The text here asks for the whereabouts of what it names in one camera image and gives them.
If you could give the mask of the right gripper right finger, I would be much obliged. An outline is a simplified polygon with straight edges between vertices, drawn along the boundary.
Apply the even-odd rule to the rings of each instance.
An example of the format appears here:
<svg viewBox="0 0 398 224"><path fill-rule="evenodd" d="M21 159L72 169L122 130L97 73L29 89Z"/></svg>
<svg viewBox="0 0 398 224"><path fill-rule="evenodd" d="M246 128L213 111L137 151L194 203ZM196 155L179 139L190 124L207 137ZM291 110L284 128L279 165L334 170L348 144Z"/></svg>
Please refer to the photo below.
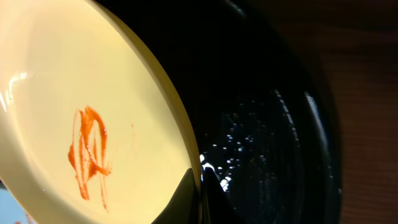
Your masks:
<svg viewBox="0 0 398 224"><path fill-rule="evenodd" d="M207 167L203 172L202 208L204 224L243 224L226 197L215 172Z"/></svg>

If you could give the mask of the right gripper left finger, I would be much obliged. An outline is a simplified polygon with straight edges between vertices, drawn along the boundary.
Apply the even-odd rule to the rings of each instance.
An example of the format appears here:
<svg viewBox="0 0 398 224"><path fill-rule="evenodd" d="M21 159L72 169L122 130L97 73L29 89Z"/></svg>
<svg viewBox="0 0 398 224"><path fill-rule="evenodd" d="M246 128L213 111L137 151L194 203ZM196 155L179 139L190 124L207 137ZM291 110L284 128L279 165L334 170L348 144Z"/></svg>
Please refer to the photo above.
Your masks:
<svg viewBox="0 0 398 224"><path fill-rule="evenodd" d="M187 169L167 206L152 224L198 224L198 192L192 168Z"/></svg>

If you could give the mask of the yellow plate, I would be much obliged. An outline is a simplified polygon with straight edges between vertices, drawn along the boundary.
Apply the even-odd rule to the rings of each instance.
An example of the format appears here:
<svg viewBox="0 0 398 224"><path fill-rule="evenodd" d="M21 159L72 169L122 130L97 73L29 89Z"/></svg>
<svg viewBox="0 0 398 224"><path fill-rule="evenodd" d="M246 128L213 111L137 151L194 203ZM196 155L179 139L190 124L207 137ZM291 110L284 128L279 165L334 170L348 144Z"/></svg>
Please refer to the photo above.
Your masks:
<svg viewBox="0 0 398 224"><path fill-rule="evenodd" d="M37 223L152 223L192 126L143 41L94 1L1 2L1 180Z"/></svg>

